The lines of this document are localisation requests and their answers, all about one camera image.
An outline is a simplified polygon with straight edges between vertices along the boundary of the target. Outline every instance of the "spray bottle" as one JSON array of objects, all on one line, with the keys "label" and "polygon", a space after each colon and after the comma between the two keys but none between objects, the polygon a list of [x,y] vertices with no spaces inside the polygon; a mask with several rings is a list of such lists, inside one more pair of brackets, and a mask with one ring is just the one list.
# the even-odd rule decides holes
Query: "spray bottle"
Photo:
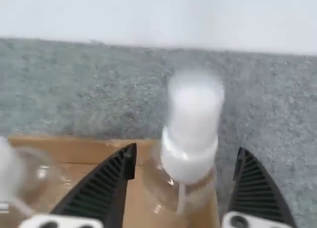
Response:
[{"label": "spray bottle", "polygon": [[49,212],[70,180],[42,151],[13,148],[0,136],[0,227],[16,228],[37,212]]},{"label": "spray bottle", "polygon": [[216,181],[217,128],[224,101],[219,78],[207,70],[176,72],[161,141],[144,162],[148,206],[161,220],[185,224],[207,205]]}]

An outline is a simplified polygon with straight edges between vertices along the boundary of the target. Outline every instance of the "blurry bottle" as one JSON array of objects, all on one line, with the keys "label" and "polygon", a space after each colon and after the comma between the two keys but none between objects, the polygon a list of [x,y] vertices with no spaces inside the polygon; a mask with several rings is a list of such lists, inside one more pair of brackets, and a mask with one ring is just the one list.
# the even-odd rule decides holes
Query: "blurry bottle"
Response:
[{"label": "blurry bottle", "polygon": [[0,227],[16,228],[46,213],[71,187],[61,169],[40,150],[12,148],[0,137]]},{"label": "blurry bottle", "polygon": [[146,203],[164,228],[195,227],[191,219],[208,209],[215,192],[214,158],[224,90],[210,72],[181,71],[171,78],[168,93],[162,139],[143,166]]}]

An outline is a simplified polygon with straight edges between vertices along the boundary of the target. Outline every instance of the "clear bottle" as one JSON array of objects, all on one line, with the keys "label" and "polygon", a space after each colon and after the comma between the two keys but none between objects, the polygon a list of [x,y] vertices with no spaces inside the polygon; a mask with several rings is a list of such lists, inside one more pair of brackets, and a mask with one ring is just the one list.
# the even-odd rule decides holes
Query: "clear bottle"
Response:
[{"label": "clear bottle", "polygon": [[49,212],[71,187],[58,165],[40,150],[15,149],[0,137],[0,153],[1,228],[16,228],[35,213]]},{"label": "clear bottle", "polygon": [[208,206],[215,189],[217,127],[224,101],[221,81],[202,70],[177,72],[168,93],[162,139],[143,165],[147,206],[165,228],[188,226],[189,218]]}]

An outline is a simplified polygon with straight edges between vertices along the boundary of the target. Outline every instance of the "bottle neck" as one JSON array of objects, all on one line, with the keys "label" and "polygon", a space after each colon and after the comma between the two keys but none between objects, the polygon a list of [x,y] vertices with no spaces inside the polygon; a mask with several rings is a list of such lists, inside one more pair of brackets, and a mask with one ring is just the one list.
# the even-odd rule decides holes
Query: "bottle neck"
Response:
[{"label": "bottle neck", "polygon": [[203,149],[200,144],[182,147],[184,143],[173,140],[167,127],[162,131],[162,166],[168,175],[178,182],[194,184],[208,175],[214,167],[214,158],[218,147],[218,137]]}]

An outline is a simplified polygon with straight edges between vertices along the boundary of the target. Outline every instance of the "cardboard surface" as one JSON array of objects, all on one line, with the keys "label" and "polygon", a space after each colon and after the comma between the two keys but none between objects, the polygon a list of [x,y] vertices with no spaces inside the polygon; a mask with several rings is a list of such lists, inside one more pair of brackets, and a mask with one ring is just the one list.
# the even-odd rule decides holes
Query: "cardboard surface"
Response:
[{"label": "cardboard surface", "polygon": [[211,197],[209,205],[202,212],[192,215],[188,221],[166,223],[152,214],[144,202],[142,189],[143,161],[155,140],[109,140],[96,141],[71,137],[10,137],[15,147],[32,146],[50,153],[61,167],[67,170],[75,185],[97,164],[116,150],[130,143],[137,143],[137,167],[135,179],[128,182],[123,228],[219,228],[216,194]]}]

